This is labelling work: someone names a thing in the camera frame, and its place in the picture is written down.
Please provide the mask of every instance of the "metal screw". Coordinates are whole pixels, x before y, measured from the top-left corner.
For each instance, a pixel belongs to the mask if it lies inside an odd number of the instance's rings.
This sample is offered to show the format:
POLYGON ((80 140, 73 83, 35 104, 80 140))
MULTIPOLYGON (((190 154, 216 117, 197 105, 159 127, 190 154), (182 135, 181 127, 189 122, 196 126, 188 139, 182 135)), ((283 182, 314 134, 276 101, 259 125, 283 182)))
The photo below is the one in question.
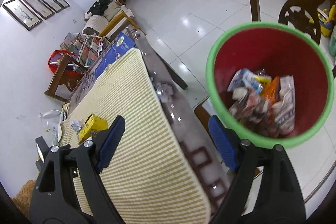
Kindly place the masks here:
POLYGON ((57 145, 53 145, 53 146, 51 147, 51 152, 52 152, 52 153, 56 153, 58 150, 59 150, 59 147, 58 147, 57 145))
POLYGON ((250 146, 251 144, 251 142, 247 139, 242 139, 240 143, 242 146, 250 146))
POLYGON ((283 149, 284 149, 284 148, 282 147, 282 145, 277 144, 277 145, 275 146, 275 150, 278 151, 278 152, 281 152, 283 149))
POLYGON ((90 147, 91 145, 93 145, 93 141, 92 140, 87 140, 84 142, 84 146, 85 147, 90 147))

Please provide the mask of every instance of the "blue gripper pad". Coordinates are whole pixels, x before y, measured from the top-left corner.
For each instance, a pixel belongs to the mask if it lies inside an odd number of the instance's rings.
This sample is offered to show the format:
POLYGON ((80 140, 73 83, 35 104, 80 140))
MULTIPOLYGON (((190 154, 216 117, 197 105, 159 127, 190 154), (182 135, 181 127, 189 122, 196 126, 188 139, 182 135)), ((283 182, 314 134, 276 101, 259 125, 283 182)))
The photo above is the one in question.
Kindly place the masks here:
POLYGON ((119 142, 124 135, 125 119, 122 116, 118 116, 111 127, 112 128, 110 129, 110 133, 98 153, 98 162, 96 164, 98 173, 101 173, 104 168, 109 166, 114 152, 116 151, 119 142))
POLYGON ((216 116, 210 117, 208 125, 211 137, 225 165, 231 170, 237 171, 239 164, 236 159, 236 151, 225 134, 224 126, 216 116))

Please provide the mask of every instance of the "orange snack bag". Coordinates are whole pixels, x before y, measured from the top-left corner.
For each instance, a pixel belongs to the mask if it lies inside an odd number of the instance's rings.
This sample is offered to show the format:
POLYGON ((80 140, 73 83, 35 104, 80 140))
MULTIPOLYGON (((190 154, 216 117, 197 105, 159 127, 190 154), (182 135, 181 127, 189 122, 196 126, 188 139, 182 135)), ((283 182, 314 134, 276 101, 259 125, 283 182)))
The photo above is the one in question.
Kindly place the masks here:
POLYGON ((268 86, 263 88, 260 95, 265 99, 268 99, 272 106, 274 103, 280 100, 279 91, 280 91, 280 78, 279 76, 277 76, 268 86))

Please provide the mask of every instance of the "yellow toy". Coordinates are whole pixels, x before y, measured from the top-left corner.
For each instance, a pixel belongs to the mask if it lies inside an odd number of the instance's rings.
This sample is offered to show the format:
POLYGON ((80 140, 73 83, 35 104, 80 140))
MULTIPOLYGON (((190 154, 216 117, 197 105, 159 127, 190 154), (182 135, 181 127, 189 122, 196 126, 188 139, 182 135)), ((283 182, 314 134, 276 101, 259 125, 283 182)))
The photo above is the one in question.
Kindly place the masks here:
POLYGON ((329 14, 327 9, 317 9, 317 12, 319 17, 321 34, 325 37, 329 37, 334 27, 333 17, 335 14, 335 5, 331 7, 329 14))
POLYGON ((97 132, 109 128, 107 121, 91 114, 85 122, 85 125, 78 133, 78 144, 84 142, 87 138, 95 135, 97 132))

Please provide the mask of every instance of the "desk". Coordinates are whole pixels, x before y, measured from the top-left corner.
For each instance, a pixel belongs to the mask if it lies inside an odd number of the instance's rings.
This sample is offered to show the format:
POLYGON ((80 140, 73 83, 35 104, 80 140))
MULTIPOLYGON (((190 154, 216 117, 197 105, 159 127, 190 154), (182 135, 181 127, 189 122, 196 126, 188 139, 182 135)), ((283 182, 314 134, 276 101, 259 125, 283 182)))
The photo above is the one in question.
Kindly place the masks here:
MULTIPOLYGON (((143 33, 136 32, 131 25, 124 29, 123 32, 133 39, 137 47, 144 53, 142 58, 149 76, 153 77, 153 83, 167 83, 172 86, 174 91, 172 102, 161 103, 162 109, 212 207, 217 208, 231 184, 231 175, 227 175, 227 168, 221 164, 220 156, 210 136, 194 115, 189 103, 172 80, 169 70, 167 70, 165 64, 149 45, 143 33), (206 160, 202 163, 195 162, 193 158, 196 156, 206 160), (214 190, 213 185, 220 185, 220 187, 214 190)), ((96 65, 94 64, 89 69, 81 80, 80 85, 71 94, 69 114, 73 112, 75 107, 92 89, 95 83, 95 77, 92 74, 96 65)))

